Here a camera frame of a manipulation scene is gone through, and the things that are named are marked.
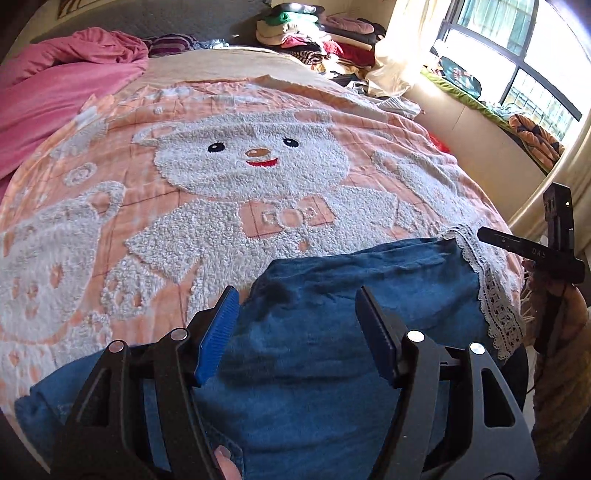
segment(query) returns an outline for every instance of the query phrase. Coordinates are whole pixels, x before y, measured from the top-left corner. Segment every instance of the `metal pin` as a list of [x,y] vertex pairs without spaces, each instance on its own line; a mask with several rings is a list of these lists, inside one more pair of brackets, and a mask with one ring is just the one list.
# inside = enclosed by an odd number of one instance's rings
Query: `metal pin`
[[471,343],[470,350],[477,355],[483,355],[486,352],[486,349],[479,343]]
[[170,332],[170,338],[176,342],[180,342],[181,340],[185,340],[188,334],[188,331],[186,331],[184,328],[176,328]]
[[109,352],[111,353],[119,353],[123,350],[125,344],[121,340],[115,340],[109,344]]
[[415,343],[422,342],[425,339],[425,336],[418,330],[411,330],[407,333],[407,337],[410,341]]

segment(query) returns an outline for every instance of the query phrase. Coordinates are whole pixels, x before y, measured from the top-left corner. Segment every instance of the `lace trim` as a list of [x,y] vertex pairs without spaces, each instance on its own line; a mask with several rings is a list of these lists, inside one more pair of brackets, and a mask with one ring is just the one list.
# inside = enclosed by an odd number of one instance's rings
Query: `lace trim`
[[482,244],[474,230],[456,225],[440,234],[443,240],[455,240],[462,256],[478,274],[480,310],[488,323],[488,336],[498,352],[499,360],[507,360],[523,341],[525,327],[502,288],[499,275],[487,260]]

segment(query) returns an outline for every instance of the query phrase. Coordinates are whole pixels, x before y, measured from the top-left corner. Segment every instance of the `window pane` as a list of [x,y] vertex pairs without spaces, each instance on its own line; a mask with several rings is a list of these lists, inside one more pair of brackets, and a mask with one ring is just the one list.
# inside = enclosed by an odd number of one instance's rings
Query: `window pane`
[[534,0],[466,0],[458,24],[520,55]]
[[479,100],[500,102],[515,71],[515,64],[457,30],[448,32],[444,45],[442,51],[437,49],[438,53],[455,61],[480,81],[482,95]]
[[525,116],[545,128],[565,145],[570,143],[579,131],[580,125],[569,111],[523,70],[517,73],[504,105],[508,103],[517,104],[526,111]]
[[554,85],[583,114],[591,107],[591,63],[559,14],[540,0],[525,61]]

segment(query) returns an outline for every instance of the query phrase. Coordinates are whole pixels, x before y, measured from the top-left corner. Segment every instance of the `fingernail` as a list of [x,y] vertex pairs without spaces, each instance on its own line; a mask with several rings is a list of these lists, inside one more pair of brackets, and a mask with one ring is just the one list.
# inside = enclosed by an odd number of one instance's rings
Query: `fingernail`
[[232,459],[232,454],[231,454],[230,450],[228,450],[226,447],[224,447],[224,445],[220,445],[219,447],[216,448],[216,450],[218,452],[220,452],[223,457],[225,457],[227,459]]

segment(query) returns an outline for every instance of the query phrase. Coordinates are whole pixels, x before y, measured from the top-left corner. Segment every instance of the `bear nose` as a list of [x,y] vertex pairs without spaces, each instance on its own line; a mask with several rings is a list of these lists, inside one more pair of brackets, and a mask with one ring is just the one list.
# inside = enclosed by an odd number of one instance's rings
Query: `bear nose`
[[271,150],[267,150],[266,148],[253,148],[246,152],[247,157],[264,157],[271,153]]

